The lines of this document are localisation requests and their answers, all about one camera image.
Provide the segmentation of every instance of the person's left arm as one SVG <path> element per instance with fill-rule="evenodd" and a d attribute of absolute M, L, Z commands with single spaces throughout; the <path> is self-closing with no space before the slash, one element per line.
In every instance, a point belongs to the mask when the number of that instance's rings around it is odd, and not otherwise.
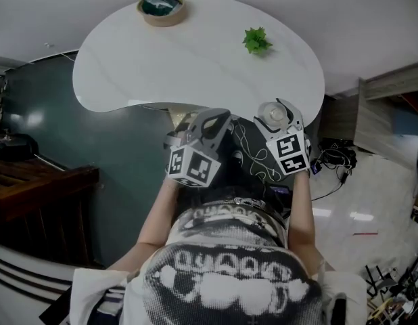
<path fill-rule="evenodd" d="M 178 189 L 179 184 L 166 176 L 136 244 L 108 269 L 133 272 L 166 244 L 176 211 Z"/>

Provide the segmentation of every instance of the white t-shirt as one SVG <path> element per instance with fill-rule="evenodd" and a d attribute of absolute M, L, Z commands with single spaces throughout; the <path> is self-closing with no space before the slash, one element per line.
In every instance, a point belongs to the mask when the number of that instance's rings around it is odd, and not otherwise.
<path fill-rule="evenodd" d="M 365 324 L 365 281 L 326 272 L 319 284 L 285 238 L 280 220 L 245 204 L 185 211 L 138 272 L 76 269 L 71 325 L 325 324 L 338 293 L 346 324 Z"/>

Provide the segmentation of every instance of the gray tile floor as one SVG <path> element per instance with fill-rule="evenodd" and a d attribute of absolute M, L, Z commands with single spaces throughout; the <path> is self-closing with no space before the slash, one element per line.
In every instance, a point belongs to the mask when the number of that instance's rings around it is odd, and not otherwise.
<path fill-rule="evenodd" d="M 54 58 L 9 73 L 4 121 L 51 160 L 101 169 L 89 219 L 95 258 L 109 265 L 137 239 L 164 177 L 162 142 L 173 126 L 168 113 L 138 106 L 86 110 L 74 95 L 72 67 Z"/>

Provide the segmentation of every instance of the white table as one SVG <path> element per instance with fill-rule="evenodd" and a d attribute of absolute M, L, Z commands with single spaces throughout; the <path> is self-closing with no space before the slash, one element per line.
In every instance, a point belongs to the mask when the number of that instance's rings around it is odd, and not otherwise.
<path fill-rule="evenodd" d="M 283 98 L 316 117 L 325 90 L 311 48 L 270 15 L 234 0 L 186 0 L 189 16 L 168 28 L 146 24 L 134 3 L 101 22 L 84 41 L 73 73 L 77 99 L 105 112 L 153 102 L 228 108 L 252 120 L 262 102 Z M 263 26 L 264 57 L 242 44 Z"/>

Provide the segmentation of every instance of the round white object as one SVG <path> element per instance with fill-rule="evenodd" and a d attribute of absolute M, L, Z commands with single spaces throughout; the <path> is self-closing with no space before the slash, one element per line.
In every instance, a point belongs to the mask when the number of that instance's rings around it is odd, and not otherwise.
<path fill-rule="evenodd" d="M 88 110 L 158 102 L 227 108 L 252 120 L 263 102 L 291 102 L 307 126 L 325 92 L 311 48 L 270 15 L 234 0 L 186 0 L 180 24 L 145 23 L 137 3 L 108 16 L 76 57 L 74 91 Z M 245 29 L 263 27 L 273 46 L 249 54 Z"/>

